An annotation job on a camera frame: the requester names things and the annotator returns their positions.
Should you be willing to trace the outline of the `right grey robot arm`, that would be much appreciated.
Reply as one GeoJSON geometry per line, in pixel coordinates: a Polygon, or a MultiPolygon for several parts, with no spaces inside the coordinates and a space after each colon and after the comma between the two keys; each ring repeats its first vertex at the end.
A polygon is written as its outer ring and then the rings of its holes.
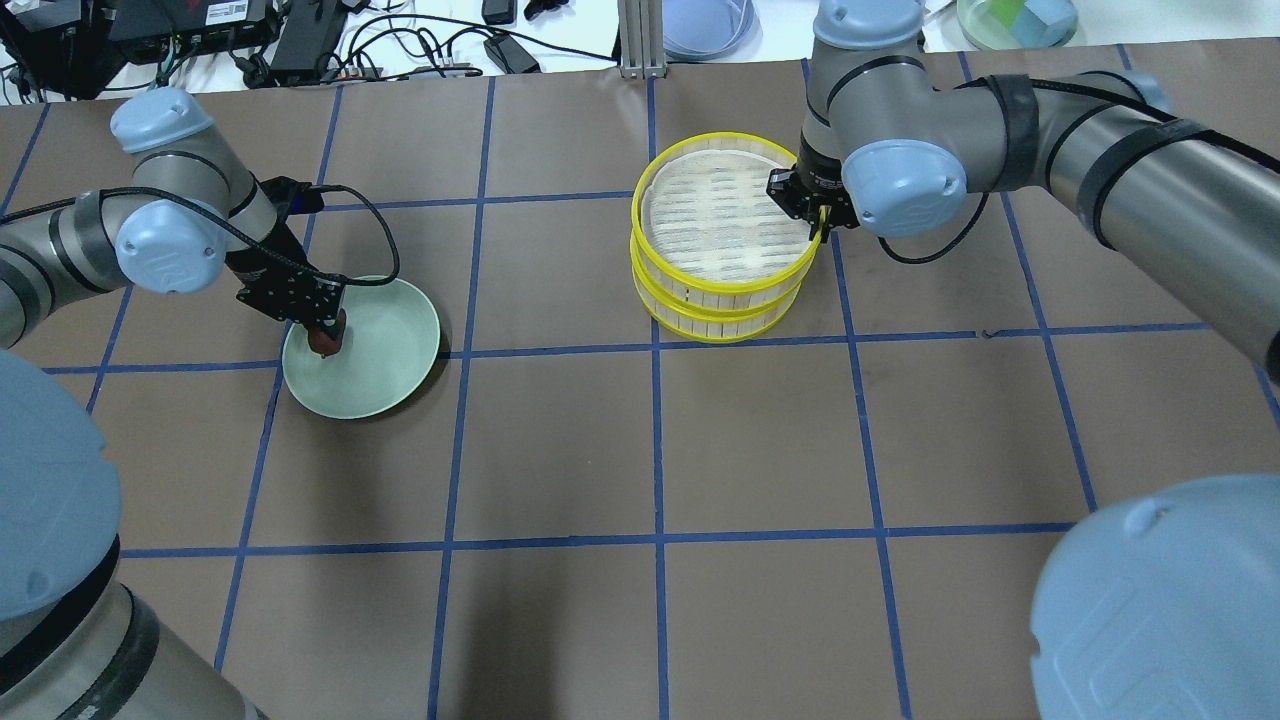
{"type": "MultiPolygon", "coordinates": [[[[878,240],[1030,186],[1277,380],[1277,161],[1137,76],[937,90],[920,1],[823,1],[800,156],[771,197],[878,240]]],[[[1277,716],[1277,478],[1211,477],[1092,512],[1036,587],[1042,719],[1277,716]]]]}

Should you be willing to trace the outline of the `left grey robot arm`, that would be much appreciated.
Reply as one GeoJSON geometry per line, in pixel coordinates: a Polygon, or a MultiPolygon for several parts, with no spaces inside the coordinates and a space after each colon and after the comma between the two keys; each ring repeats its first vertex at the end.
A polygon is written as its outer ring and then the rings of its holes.
{"type": "Polygon", "coordinates": [[[123,291],[196,293],[223,272],[248,307],[342,343],[344,283],[288,225],[310,184],[260,181],[192,94],[111,115],[128,183],[3,219],[3,716],[261,719],[120,578],[122,483],[84,405],[18,356],[51,315],[123,291]]]}

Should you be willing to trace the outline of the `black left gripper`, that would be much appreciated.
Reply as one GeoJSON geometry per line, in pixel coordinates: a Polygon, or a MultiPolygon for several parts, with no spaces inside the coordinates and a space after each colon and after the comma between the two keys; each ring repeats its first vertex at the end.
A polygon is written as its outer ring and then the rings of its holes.
{"type": "Polygon", "coordinates": [[[261,243],[274,254],[244,249],[225,256],[227,268],[241,282],[236,299],[279,322],[306,328],[337,323],[342,287],[316,279],[293,231],[275,225],[261,243]]]}

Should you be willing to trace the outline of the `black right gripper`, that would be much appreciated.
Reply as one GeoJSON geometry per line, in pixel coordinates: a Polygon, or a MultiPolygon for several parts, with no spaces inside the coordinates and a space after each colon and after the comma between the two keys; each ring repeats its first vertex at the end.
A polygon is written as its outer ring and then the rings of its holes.
{"type": "Polygon", "coordinates": [[[805,184],[797,167],[771,170],[767,196],[785,215],[809,224],[819,243],[827,243],[829,232],[836,228],[860,225],[852,200],[841,183],[832,190],[813,190],[805,184]]]}

